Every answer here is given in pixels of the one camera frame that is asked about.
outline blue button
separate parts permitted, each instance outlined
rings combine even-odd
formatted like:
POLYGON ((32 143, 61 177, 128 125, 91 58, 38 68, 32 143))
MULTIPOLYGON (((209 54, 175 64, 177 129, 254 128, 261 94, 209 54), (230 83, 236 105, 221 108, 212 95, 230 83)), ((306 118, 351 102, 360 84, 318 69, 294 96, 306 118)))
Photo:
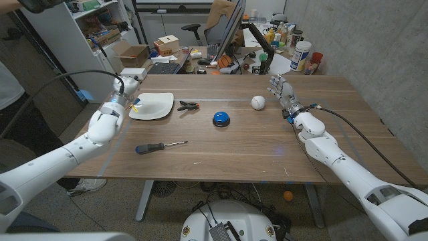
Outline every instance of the blue button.
POLYGON ((214 114, 213 124, 216 127, 226 127, 230 123, 229 115, 226 112, 220 111, 214 114))

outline computer monitor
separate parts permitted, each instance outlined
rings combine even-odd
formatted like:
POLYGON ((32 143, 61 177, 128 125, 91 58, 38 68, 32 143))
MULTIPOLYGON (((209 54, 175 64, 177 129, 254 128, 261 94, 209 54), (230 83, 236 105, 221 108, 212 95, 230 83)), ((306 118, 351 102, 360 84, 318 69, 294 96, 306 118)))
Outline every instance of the computer monitor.
POLYGON ((223 34, 223 38, 221 39, 220 46, 217 51, 217 55, 213 59, 213 61, 218 62, 220 57, 223 55, 227 47, 229 47, 232 42, 233 37, 235 36, 236 31, 242 23, 243 12, 245 9, 245 1, 239 0, 236 4, 235 10, 233 10, 232 16, 229 19, 229 22, 226 25, 225 32, 223 34))

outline office chair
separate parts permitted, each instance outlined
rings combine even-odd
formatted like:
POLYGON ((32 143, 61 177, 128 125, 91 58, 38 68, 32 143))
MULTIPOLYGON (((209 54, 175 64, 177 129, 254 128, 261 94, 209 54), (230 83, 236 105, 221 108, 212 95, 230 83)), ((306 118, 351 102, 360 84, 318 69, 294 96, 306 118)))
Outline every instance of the office chair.
MULTIPOLYGON (((214 0, 209 12, 207 27, 204 30, 205 39, 208 45, 220 44, 221 38, 227 26, 236 3, 227 0, 214 0)), ((195 34, 198 46, 202 46, 201 38, 198 34, 198 29, 201 24, 189 24, 181 27, 182 30, 192 31, 195 34)))

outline white ball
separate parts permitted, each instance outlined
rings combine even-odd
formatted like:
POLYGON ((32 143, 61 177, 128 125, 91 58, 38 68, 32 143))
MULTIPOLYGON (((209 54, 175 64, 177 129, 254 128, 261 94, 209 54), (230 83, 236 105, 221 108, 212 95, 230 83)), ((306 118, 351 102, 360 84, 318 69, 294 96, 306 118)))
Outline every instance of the white ball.
POLYGON ((251 100, 251 106, 255 110, 261 110, 265 107, 265 98, 262 96, 254 96, 251 100))

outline screwdriver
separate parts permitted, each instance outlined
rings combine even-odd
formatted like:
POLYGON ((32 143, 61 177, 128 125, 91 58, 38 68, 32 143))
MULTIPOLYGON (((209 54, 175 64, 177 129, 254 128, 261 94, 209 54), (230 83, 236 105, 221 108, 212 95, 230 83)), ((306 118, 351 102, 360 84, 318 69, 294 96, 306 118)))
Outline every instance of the screwdriver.
POLYGON ((178 144, 185 144, 188 143, 188 141, 182 141, 179 143, 171 143, 171 144, 164 144, 164 143, 159 143, 159 144, 145 144, 145 145, 139 145, 135 148, 135 151, 138 154, 147 154, 147 153, 151 153, 153 151, 159 151, 159 150, 163 150, 165 149, 165 147, 169 147, 172 145, 178 145, 178 144))

